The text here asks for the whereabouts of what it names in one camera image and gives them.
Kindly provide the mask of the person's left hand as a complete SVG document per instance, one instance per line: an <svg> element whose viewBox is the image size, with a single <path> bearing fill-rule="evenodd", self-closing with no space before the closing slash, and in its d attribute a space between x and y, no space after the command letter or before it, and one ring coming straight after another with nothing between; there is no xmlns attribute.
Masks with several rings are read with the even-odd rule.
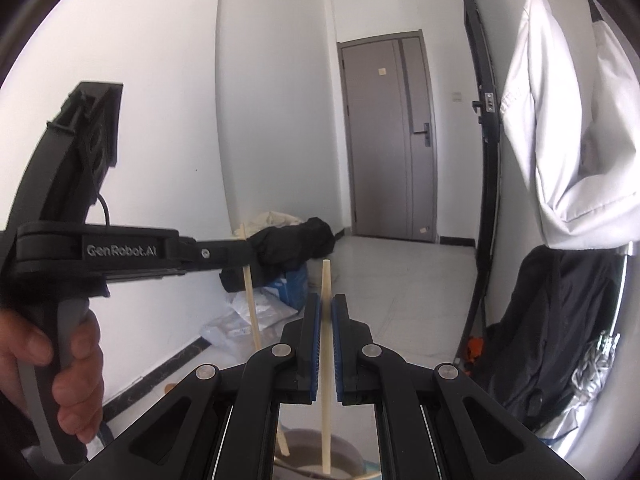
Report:
<svg viewBox="0 0 640 480"><path fill-rule="evenodd" d="M93 440L103 419L103 352L100 326L89 313L70 338L73 361L53 381L62 430L82 443ZM18 364L46 366L53 358L50 339L8 308L1 310L1 392L24 416L29 415Z"/></svg>

